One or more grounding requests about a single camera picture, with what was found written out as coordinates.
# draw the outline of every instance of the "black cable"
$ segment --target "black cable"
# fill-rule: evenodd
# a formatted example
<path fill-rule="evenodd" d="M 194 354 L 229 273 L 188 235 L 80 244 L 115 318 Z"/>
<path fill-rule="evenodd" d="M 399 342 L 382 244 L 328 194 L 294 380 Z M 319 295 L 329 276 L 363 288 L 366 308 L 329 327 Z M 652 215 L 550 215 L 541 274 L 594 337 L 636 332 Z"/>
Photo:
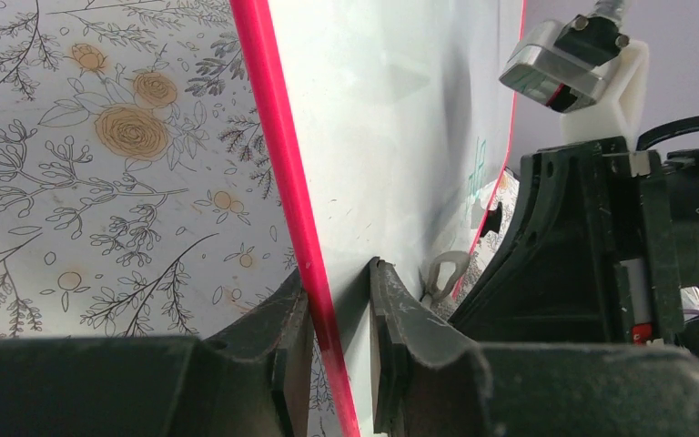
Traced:
<path fill-rule="evenodd" d="M 667 139 L 693 134 L 695 132 L 699 132 L 699 116 L 672 121 L 671 123 L 666 123 L 644 132 L 639 137 L 636 150 L 646 150 Z"/>

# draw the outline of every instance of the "white panel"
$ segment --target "white panel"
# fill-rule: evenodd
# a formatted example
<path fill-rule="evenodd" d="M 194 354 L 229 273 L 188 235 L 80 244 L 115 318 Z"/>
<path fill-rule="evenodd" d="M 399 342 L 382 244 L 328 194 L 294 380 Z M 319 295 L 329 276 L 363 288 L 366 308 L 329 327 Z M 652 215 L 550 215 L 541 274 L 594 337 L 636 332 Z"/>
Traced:
<path fill-rule="evenodd" d="M 353 280 L 379 255 L 420 295 L 430 259 L 470 249 L 472 202 L 507 153 L 512 93 L 497 76 L 522 1 L 269 4 L 360 433 L 370 435 L 367 298 Z"/>

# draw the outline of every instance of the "floral wallpaper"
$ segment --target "floral wallpaper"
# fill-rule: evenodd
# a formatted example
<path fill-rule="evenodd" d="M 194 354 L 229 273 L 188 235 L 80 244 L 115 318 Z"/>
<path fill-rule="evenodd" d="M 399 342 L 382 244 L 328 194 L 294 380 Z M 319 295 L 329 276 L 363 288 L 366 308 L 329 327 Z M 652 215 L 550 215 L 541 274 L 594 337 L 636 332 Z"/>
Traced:
<path fill-rule="evenodd" d="M 228 0 L 0 0 L 0 338 L 207 337 L 295 267 Z"/>

